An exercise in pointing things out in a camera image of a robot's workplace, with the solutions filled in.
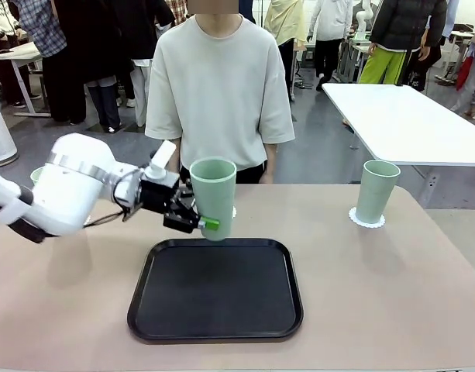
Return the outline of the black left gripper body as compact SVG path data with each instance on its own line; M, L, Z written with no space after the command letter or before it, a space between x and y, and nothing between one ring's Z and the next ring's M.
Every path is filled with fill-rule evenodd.
M178 189L179 180L179 174L170 171L164 178L154 180L144 174L139 183L141 208L164 214Z

